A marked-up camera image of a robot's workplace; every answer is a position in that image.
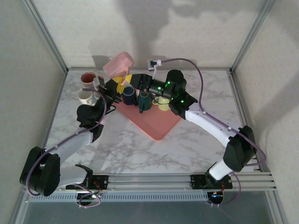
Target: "white wall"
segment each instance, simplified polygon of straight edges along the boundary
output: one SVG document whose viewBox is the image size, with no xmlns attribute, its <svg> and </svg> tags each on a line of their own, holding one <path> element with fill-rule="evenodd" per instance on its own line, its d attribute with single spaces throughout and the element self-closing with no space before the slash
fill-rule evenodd
<svg viewBox="0 0 299 224">
<path fill-rule="evenodd" d="M 276 0 L 237 79 L 289 223 L 299 223 L 299 1 Z"/>
<path fill-rule="evenodd" d="M 10 219 L 29 150 L 45 138 L 63 78 L 21 1 L 1 1 L 1 224 Z"/>
<path fill-rule="evenodd" d="M 34 2 L 69 67 L 101 68 L 122 51 L 133 56 L 135 67 L 173 57 L 230 67 L 264 0 Z"/>
</svg>

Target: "white marble surface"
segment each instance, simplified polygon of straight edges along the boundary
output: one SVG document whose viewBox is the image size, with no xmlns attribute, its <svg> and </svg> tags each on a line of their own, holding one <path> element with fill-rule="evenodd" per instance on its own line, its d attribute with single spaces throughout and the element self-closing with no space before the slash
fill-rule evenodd
<svg viewBox="0 0 299 224">
<path fill-rule="evenodd" d="M 86 71 L 70 71 L 58 105 L 48 144 L 58 142 L 78 127 L 76 110 L 80 76 Z M 241 125 L 226 71 L 203 71 L 202 104 L 210 112 Z M 158 71 L 164 80 L 167 71 Z M 196 71 L 183 71 L 187 91 L 198 98 L 200 79 Z M 118 111 L 107 115 L 100 138 L 80 149 L 63 166 L 81 163 L 95 173 L 184 173 L 205 172 L 222 158 L 224 147 L 197 125 L 181 120 L 162 139 L 154 141 Z"/>
</svg>

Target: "white mug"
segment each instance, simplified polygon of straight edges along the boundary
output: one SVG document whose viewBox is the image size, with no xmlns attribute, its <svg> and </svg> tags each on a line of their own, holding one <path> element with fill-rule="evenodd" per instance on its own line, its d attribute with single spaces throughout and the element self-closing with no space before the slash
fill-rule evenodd
<svg viewBox="0 0 299 224">
<path fill-rule="evenodd" d="M 78 91 L 78 98 L 82 104 L 87 104 L 87 105 L 94 104 L 92 91 L 84 91 L 83 89 L 80 89 Z"/>
</svg>

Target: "pink cutting board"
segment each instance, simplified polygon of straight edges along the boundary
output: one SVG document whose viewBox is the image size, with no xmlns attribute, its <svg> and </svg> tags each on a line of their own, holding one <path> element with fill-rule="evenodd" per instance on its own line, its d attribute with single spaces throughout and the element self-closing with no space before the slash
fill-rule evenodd
<svg viewBox="0 0 299 224">
<path fill-rule="evenodd" d="M 114 104 L 116 109 L 129 118 L 154 140 L 159 141 L 178 123 L 181 119 L 169 111 L 161 111 L 157 105 L 152 105 L 148 111 L 139 113 L 138 106 L 125 105 L 123 102 Z"/>
</svg>

